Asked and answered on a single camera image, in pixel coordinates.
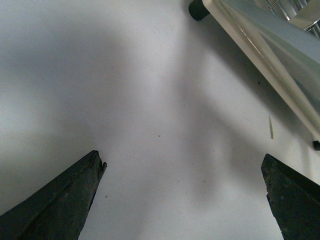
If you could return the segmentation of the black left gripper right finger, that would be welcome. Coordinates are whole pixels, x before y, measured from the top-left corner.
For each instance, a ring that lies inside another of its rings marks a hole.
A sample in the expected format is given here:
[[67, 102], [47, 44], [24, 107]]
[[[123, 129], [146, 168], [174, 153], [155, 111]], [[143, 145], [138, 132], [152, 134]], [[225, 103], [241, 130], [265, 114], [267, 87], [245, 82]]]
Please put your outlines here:
[[285, 240], [320, 238], [320, 186], [266, 154], [261, 164], [267, 200]]

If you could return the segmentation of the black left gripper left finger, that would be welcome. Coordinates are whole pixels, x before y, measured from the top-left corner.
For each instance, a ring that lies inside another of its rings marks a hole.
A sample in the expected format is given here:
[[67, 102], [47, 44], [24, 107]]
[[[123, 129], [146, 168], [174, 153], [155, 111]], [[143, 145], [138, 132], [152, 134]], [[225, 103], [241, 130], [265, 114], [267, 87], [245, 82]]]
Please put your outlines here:
[[107, 168], [92, 150], [0, 217], [2, 240], [77, 240]]

